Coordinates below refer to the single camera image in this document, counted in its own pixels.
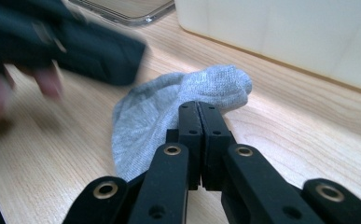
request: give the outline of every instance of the wood grain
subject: wood grain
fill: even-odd
[[[324,177],[361,198],[361,92],[185,32],[175,12],[134,31],[149,49],[133,86],[235,64],[254,82],[249,103],[224,116],[237,141],[258,148],[291,184]],[[112,109],[133,86],[62,71],[64,96],[53,102],[11,71],[18,86],[0,125],[0,208],[7,223],[61,223],[91,180],[115,174]],[[227,223],[219,197],[190,192],[187,223]]]

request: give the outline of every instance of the gray sock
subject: gray sock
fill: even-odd
[[[171,73],[132,89],[113,113],[117,175],[130,181],[148,169],[157,147],[165,143],[166,130],[177,128],[182,103],[203,101],[225,113],[245,105],[251,90],[249,76],[233,65]]]

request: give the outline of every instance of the white box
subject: white box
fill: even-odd
[[[361,88],[361,0],[175,0],[180,25]]]

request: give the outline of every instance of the human hand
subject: human hand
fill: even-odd
[[[62,85],[54,66],[34,71],[24,67],[19,68],[23,73],[35,79],[44,95],[52,99],[61,98]],[[6,78],[0,74],[0,119],[5,113],[5,105],[13,87],[14,80],[8,71],[6,71]]]

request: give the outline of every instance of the wooden table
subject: wooden table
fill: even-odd
[[[190,34],[175,12],[135,31],[149,50],[134,86],[235,64],[254,81],[249,103],[225,115],[237,141],[258,148],[291,184],[323,177],[361,198],[361,91]],[[112,109],[131,87],[62,71],[64,97],[53,102],[30,78],[12,74],[18,87],[0,124],[0,209],[7,223],[61,223],[88,183],[116,174]],[[187,223],[227,223],[219,198],[191,191]]]

